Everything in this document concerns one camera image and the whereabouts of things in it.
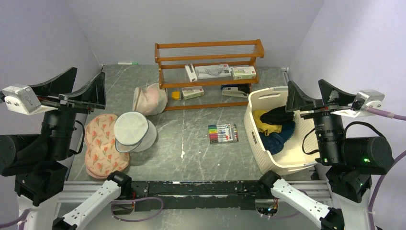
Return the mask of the dark blue garment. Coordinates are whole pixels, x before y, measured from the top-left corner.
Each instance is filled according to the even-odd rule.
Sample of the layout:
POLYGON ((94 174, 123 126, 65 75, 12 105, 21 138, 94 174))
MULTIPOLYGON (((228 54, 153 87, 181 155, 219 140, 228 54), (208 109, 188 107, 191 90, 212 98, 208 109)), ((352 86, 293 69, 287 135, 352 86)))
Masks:
POLYGON ((269 151, 271 155, 274 155, 282 151, 284 144, 293 136, 294 130, 295 122, 292 121, 282 125, 280 133, 272 132, 266 136, 264 133, 259 132, 259 136, 265 150, 269 151))

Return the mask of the floral pink oval pad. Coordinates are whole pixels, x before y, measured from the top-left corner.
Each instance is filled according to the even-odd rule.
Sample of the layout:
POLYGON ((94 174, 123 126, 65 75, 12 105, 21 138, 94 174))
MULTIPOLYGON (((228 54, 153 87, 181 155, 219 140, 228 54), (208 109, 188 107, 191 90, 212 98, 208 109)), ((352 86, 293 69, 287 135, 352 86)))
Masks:
POLYGON ((106 179, 114 171, 123 171, 130 163, 129 153, 119 153, 115 148, 114 125, 118 116, 102 114, 85 126, 85 166, 87 173, 96 179, 106 179))

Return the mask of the black garment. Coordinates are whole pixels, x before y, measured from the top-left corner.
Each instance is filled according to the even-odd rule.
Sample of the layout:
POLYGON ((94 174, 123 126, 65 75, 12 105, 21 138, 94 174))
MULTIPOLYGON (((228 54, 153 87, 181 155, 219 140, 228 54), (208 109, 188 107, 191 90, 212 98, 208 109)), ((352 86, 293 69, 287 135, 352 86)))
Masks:
POLYGON ((285 106, 280 106, 264 113, 259 119, 269 125, 286 125, 293 121, 294 112, 287 112, 285 106))

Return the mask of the small white box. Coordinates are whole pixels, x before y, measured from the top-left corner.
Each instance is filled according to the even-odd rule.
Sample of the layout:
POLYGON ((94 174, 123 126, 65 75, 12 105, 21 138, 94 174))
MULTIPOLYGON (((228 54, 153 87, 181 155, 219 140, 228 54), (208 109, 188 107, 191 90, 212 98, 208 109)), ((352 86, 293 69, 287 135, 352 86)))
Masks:
POLYGON ((185 87, 181 90, 184 100, 200 97, 204 95, 202 86, 185 87))

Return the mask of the flat white patterned box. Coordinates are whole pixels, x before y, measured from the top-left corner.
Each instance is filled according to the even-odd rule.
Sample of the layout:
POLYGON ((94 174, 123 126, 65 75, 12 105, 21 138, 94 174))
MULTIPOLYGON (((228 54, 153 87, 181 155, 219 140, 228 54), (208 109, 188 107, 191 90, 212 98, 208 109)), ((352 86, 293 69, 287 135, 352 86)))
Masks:
POLYGON ((228 64, 197 66, 194 69, 199 80, 232 76, 228 64))

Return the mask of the cream plastic laundry basket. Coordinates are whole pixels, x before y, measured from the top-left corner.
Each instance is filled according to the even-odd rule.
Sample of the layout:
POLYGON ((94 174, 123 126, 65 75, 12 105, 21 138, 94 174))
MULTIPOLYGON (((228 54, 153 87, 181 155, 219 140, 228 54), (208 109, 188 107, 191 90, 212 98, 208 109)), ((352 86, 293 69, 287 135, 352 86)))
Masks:
POLYGON ((262 173, 271 170, 280 176, 289 175, 317 164, 319 152, 308 155, 318 149, 316 136, 310 131, 315 127, 312 119, 301 118, 306 111, 295 111, 295 130, 292 137, 284 144, 281 152, 272 155, 262 144, 256 127, 253 112, 256 110, 270 111, 285 106, 288 87, 271 87, 251 92, 244 115, 244 127, 252 154, 262 173))

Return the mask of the pink mesh laundry bag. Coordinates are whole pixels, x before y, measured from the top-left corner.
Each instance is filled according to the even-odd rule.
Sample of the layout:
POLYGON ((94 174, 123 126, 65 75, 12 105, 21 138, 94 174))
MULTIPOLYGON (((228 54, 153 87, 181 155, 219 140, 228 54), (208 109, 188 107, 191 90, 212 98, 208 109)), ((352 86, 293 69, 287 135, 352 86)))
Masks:
POLYGON ((159 87, 159 83, 147 86, 145 89, 135 88, 132 110, 145 116, 157 115, 164 111, 167 106, 168 96, 165 89, 159 87))

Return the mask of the black base frame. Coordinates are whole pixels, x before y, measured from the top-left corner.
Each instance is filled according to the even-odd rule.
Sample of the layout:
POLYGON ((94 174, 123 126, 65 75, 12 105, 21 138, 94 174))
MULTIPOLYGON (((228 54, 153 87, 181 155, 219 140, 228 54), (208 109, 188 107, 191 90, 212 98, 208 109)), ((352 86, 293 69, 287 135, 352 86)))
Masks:
POLYGON ((256 180, 132 181, 119 200, 136 200, 135 211, 154 209, 239 208, 256 210, 273 202, 270 188, 256 180))

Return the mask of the orange wooden shelf rack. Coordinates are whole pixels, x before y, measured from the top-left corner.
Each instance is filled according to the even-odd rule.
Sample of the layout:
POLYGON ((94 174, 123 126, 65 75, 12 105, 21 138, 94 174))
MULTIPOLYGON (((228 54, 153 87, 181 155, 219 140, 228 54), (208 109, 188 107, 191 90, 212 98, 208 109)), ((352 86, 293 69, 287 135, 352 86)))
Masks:
POLYGON ((188 43, 156 43, 158 84, 169 95, 183 88, 213 87, 237 102, 167 106, 167 111, 247 105, 252 85, 259 82, 256 60, 265 56, 260 39, 188 43))

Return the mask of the round white mesh laundry bag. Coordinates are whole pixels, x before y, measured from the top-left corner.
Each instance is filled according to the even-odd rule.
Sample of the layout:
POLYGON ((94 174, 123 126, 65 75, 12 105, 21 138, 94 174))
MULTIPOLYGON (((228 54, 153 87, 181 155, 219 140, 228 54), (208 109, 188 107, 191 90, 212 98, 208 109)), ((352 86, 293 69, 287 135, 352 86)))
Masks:
POLYGON ((150 148, 156 138, 155 125, 135 111, 120 115, 114 124, 115 149, 119 153, 141 152, 150 148))

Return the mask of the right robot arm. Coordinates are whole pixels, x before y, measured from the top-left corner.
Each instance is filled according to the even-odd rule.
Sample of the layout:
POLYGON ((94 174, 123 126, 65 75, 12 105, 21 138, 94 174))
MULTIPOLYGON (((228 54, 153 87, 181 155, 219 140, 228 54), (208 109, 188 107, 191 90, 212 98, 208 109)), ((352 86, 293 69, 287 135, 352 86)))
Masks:
POLYGON ((321 230, 374 230, 368 209, 372 176, 389 172, 395 162, 392 150, 379 131, 373 137, 347 137, 349 126, 343 125, 342 117, 373 114, 384 94, 376 90, 350 94, 325 80, 319 80, 318 86, 322 97, 314 99, 289 81, 286 111, 300 111, 301 118, 313 120, 319 152, 316 161, 329 167, 326 177, 340 208, 315 201, 273 171, 259 179, 259 194, 285 201, 321 230))

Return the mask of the green white box on shelf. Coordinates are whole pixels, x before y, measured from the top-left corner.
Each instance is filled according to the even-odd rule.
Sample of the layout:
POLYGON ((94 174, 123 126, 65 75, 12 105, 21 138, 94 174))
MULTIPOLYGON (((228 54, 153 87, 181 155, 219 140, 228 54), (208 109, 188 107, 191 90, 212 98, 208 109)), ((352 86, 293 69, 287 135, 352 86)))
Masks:
POLYGON ((232 67, 231 74, 234 80, 254 79, 257 75, 253 66, 232 67))

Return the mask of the yellow small block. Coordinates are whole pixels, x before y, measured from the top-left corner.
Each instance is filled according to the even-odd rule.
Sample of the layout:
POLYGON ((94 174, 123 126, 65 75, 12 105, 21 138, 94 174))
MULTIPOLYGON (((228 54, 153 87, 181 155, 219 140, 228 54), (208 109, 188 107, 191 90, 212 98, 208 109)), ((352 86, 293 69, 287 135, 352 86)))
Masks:
POLYGON ((173 100, 181 100, 181 92, 174 91, 174 92, 172 92, 171 97, 173 100))

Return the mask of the green white marker pen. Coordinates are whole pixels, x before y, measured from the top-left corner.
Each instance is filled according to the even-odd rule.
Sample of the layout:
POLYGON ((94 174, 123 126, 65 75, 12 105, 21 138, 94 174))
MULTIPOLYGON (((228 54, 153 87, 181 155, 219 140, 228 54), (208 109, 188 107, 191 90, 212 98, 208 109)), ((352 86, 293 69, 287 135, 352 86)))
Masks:
POLYGON ((117 64, 118 65, 129 65, 129 66, 138 65, 137 62, 118 62, 117 64))

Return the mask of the yellow bra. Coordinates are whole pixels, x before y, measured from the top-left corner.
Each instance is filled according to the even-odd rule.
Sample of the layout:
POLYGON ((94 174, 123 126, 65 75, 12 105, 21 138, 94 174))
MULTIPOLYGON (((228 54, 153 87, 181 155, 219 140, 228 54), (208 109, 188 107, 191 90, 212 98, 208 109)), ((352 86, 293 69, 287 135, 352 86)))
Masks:
POLYGON ((270 125, 267 123, 263 123, 260 120, 260 117, 265 114, 267 111, 265 110, 256 110, 252 112, 253 119, 255 122, 255 125, 257 127, 257 130, 264 134, 265 136, 269 136, 271 133, 281 133, 282 131, 282 125, 270 125))

